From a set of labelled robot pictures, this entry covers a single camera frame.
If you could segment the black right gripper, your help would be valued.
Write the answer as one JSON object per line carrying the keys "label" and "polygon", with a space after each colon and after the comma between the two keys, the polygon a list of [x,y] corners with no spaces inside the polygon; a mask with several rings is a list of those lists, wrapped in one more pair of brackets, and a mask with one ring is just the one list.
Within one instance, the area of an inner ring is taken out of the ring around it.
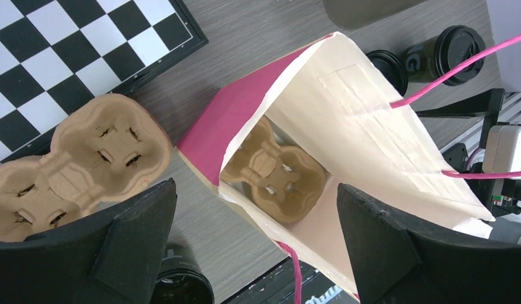
{"label": "black right gripper", "polygon": [[[490,130],[498,124],[504,94],[504,89],[489,89],[440,108],[417,111],[416,114],[427,118],[483,118],[479,147],[485,149]],[[482,172],[484,152],[479,151],[471,160],[466,145],[462,142],[445,150],[443,157],[458,172],[472,174]],[[467,180],[466,183],[493,216],[521,214],[520,179]]]}

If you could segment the pink paper bag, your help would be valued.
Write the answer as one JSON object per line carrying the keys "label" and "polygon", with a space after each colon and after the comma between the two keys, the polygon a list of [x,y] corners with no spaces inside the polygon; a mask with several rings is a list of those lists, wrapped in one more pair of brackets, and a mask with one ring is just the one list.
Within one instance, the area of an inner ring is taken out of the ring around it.
{"label": "pink paper bag", "polygon": [[[216,195],[294,262],[316,267],[359,300],[338,217],[340,184],[441,227],[492,240],[494,216],[466,181],[521,177],[463,174],[445,161],[411,108],[438,85],[435,80],[403,98],[353,40],[334,32],[223,87],[177,150]],[[278,144],[302,148],[326,172],[321,197],[293,224],[262,211],[247,183],[220,178],[263,116]]]}

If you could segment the stack of black lids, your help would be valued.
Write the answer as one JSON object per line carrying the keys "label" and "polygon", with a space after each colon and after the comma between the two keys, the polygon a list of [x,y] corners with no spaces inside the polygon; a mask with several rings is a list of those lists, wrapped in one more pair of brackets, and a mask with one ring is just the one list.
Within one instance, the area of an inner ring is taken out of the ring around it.
{"label": "stack of black lids", "polygon": [[408,90],[408,75],[399,58],[386,50],[370,51],[366,54],[372,64],[382,73],[401,96]]}

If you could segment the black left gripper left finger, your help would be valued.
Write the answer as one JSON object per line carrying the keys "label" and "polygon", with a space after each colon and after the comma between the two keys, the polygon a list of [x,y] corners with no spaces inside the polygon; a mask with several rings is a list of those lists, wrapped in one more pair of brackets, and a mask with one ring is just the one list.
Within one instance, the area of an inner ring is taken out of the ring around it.
{"label": "black left gripper left finger", "polygon": [[167,179],[69,224],[0,241],[0,303],[148,303],[176,203]]}

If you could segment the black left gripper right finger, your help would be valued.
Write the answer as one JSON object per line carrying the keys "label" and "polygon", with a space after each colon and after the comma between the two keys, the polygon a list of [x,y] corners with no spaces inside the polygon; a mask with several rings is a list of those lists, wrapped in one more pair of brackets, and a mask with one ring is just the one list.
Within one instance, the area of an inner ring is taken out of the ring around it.
{"label": "black left gripper right finger", "polygon": [[340,184],[361,303],[521,303],[521,244],[460,233]]}

